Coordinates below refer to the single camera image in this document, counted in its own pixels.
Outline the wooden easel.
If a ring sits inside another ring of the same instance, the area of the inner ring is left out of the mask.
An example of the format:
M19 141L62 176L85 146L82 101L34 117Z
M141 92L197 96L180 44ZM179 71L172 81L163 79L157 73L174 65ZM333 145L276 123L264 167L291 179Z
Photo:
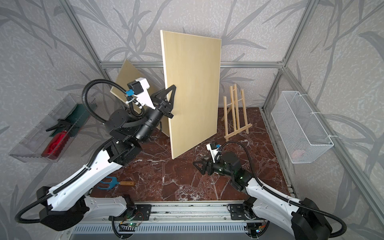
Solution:
M227 101L226 96L223 96L224 116L222 117L221 121L224 121L224 124L225 124L224 138L226 142L228 142L231 137L241 132L246 132L246 134L249 134L249 129L252 127L252 124L248 122L244 89L240 89L240 94L241 94L241 98L239 99L238 88L237 88L237 85L234 84L233 86L230 86L230 102ZM244 126L241 126L239 103L242 104ZM232 114L232 120L233 120L233 131L231 133L229 132L229 117L228 117L229 113Z

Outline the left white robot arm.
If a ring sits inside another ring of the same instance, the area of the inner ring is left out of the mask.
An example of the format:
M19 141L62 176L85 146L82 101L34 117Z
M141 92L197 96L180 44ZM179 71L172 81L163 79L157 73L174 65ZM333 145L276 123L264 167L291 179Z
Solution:
M109 174L129 164L142 151L141 143L148 140L162 117L172 118L176 86L172 85L150 96L156 103L139 118L125 109L113 112L105 126L112 138L103 143L90 161L62 183L42 187L37 196L51 195L42 204L39 222L53 230L67 230L83 219L123 217L135 212L129 196L92 198L88 192Z

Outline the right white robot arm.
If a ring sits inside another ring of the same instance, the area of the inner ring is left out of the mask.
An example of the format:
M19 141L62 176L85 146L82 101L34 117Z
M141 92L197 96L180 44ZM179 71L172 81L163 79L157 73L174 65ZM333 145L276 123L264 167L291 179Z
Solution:
M294 206L294 203L300 203L299 199L277 190L268 191L268 185L242 168L235 153L224 153L217 163L214 163L212 157L205 156L200 161L193 162L193 165L202 175L217 173L230 177L230 184L236 190L250 196L248 212L251 219L268 220L290 233L296 240L330 238L333 229L323 215Z

